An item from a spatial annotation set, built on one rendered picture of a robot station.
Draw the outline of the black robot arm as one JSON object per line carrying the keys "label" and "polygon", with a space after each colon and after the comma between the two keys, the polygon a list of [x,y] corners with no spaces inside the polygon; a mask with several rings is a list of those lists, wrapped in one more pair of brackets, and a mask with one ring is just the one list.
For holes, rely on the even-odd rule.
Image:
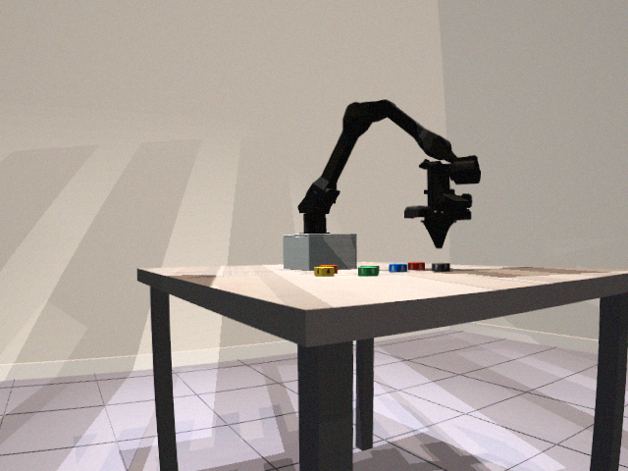
{"label": "black robot arm", "polygon": [[[331,206],[336,204],[340,194],[340,190],[337,190],[337,182],[354,144],[373,122],[380,122],[384,118],[389,118],[410,134],[428,156],[450,162],[442,164],[441,161],[430,162],[424,159],[419,167],[427,169],[428,185],[449,184],[449,177],[456,185],[479,183],[481,171],[476,155],[457,158],[451,151],[451,143],[447,139],[425,129],[390,100],[352,102],[345,109],[342,117],[343,131],[328,164],[321,177],[309,187],[305,197],[297,206],[299,213],[305,213],[302,234],[329,234],[326,214],[329,214]],[[451,214],[465,214],[466,209],[472,207],[472,197],[470,193],[456,195],[454,188],[451,188],[449,193],[445,193],[445,189],[441,188],[435,206],[436,209],[443,207]]]}

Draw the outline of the blue digit block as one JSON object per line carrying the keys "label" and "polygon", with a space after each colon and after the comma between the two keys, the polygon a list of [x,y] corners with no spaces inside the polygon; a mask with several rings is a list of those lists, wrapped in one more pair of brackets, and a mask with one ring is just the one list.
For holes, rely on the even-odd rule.
{"label": "blue digit block", "polygon": [[389,264],[390,273],[407,273],[407,264]]}

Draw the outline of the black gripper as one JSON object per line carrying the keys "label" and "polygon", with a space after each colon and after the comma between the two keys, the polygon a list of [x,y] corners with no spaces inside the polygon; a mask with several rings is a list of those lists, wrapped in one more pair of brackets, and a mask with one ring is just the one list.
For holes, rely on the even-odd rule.
{"label": "black gripper", "polygon": [[450,226],[457,220],[472,220],[472,213],[466,209],[466,213],[451,214],[444,209],[436,209],[436,198],[441,188],[449,193],[449,184],[430,184],[424,194],[428,194],[428,206],[407,206],[404,210],[404,218],[424,217],[420,220],[426,227],[436,249],[443,248],[445,237]]}

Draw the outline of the yellow block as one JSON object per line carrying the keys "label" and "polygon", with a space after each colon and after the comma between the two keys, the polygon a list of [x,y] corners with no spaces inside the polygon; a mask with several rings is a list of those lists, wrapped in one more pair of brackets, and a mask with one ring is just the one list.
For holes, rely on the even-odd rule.
{"label": "yellow block", "polygon": [[333,277],[335,275],[334,267],[315,267],[314,276],[316,277]]}

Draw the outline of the green block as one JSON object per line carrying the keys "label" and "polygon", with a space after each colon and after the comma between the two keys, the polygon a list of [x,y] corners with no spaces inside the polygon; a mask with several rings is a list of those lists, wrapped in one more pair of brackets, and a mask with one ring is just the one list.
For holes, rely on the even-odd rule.
{"label": "green block", "polygon": [[359,277],[379,277],[379,267],[358,267]]}

